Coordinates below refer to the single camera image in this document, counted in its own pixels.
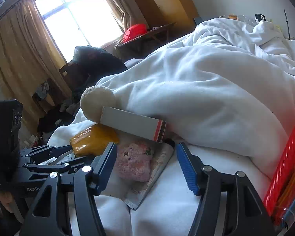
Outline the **white duvet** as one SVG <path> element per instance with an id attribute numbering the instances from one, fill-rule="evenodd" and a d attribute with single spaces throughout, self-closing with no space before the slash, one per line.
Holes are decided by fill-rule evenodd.
<path id="1" fill-rule="evenodd" d="M 244 171 L 264 197 L 295 126 L 295 40 L 272 23 L 216 18 L 95 86 L 116 108 L 162 119 L 166 136 L 222 173 Z M 82 109 L 49 139 L 65 146 L 91 126 Z"/>

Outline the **red cap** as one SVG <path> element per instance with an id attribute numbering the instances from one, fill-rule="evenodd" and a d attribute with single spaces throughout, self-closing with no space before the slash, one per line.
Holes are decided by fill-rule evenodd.
<path id="1" fill-rule="evenodd" d="M 147 27 L 145 24 L 136 24 L 131 26 L 128 30 L 124 33 L 124 42 L 128 42 L 133 40 L 134 38 L 144 35 L 148 32 Z"/>

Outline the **beige curtain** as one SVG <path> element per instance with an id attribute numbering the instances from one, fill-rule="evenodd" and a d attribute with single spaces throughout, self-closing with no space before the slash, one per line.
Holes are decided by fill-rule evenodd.
<path id="1" fill-rule="evenodd" d="M 59 72 L 65 63 L 34 0 L 20 0 L 0 19 L 0 88 L 24 105 L 22 123 L 32 134 L 43 116 L 32 95 L 43 82 L 51 79 L 71 96 Z"/>

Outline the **wooden wardrobe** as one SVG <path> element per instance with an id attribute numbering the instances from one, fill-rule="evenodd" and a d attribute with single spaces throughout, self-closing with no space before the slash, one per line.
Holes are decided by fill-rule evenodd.
<path id="1" fill-rule="evenodd" d="M 198 11 L 193 0 L 135 0 L 149 27 L 174 24 L 177 32 L 194 29 Z"/>

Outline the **black electric kettle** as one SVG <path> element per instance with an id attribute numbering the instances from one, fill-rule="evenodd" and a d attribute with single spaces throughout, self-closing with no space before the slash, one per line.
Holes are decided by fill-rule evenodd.
<path id="1" fill-rule="evenodd" d="M 266 18 L 265 18 L 265 15 L 256 13 L 255 14 L 255 20 L 256 20 L 256 22 L 266 21 Z"/>

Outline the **red plastic mesh basket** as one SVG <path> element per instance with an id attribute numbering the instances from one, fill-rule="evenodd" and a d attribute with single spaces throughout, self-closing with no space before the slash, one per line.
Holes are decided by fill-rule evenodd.
<path id="1" fill-rule="evenodd" d="M 278 226 L 295 200 L 295 126 L 284 148 L 263 204 Z"/>

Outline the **grey red cardboard box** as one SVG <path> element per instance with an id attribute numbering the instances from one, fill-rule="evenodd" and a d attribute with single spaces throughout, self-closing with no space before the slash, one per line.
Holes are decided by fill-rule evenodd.
<path id="1" fill-rule="evenodd" d="M 142 116 L 111 107 L 103 107 L 100 123 L 158 143 L 163 141 L 166 129 L 166 122 L 161 119 Z"/>

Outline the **dark wooden desk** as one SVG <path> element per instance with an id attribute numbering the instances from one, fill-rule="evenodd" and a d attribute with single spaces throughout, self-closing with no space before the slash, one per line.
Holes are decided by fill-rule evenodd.
<path id="1" fill-rule="evenodd" d="M 125 61 L 132 58 L 142 59 L 171 41 L 171 30 L 174 25 L 173 22 L 160 27 L 153 27 L 143 35 L 117 44 L 115 52 L 119 58 Z"/>

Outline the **yellow packet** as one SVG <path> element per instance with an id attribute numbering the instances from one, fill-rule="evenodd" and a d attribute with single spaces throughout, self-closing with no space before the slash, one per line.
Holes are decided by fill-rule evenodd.
<path id="1" fill-rule="evenodd" d="M 119 143 L 119 137 L 111 127 L 95 124 L 70 139 L 70 145 L 76 157 L 102 155 L 106 146 Z"/>

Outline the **beige fluffy ball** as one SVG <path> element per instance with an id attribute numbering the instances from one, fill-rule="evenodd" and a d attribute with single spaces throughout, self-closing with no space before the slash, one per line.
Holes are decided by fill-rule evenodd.
<path id="1" fill-rule="evenodd" d="M 88 120 L 100 122 L 103 107 L 116 107 L 114 93 L 104 86 L 88 87 L 80 99 L 80 107 Z"/>

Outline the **black clothes pile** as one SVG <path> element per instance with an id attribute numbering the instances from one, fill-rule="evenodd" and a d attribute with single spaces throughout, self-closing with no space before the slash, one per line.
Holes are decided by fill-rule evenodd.
<path id="1" fill-rule="evenodd" d="M 96 85 L 103 77 L 122 73 L 125 64 L 102 48 L 77 46 L 73 59 L 61 67 L 60 73 L 73 93 L 81 93 Z"/>

